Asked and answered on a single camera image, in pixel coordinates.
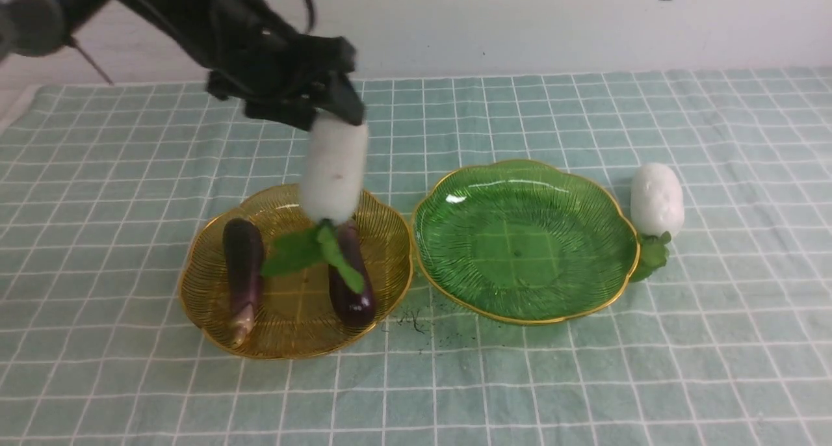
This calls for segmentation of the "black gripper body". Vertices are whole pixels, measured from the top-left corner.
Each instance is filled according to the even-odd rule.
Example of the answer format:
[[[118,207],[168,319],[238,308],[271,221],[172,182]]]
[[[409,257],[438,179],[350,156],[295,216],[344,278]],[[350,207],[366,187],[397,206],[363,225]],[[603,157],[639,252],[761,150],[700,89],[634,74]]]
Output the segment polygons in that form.
[[[321,109],[328,75],[349,76],[356,69],[357,55],[344,37],[300,35],[280,41],[262,35],[258,43],[233,44],[223,51],[205,88],[218,99],[308,101]]]

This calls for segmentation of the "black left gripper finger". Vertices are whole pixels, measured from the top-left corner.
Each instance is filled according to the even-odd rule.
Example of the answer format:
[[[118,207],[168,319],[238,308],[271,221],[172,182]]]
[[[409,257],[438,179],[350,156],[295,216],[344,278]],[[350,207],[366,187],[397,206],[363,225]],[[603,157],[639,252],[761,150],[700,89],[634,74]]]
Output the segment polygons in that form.
[[[255,101],[244,102],[244,115],[253,120],[285,124],[308,132],[318,116],[318,108],[308,101]]]

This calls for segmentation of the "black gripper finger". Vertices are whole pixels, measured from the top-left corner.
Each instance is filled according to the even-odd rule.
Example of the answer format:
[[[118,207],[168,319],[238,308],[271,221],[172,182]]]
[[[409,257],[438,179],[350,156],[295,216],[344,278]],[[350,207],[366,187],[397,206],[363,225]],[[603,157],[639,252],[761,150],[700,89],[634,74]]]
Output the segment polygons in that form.
[[[345,73],[330,73],[324,87],[324,111],[354,126],[365,123],[365,103]]]

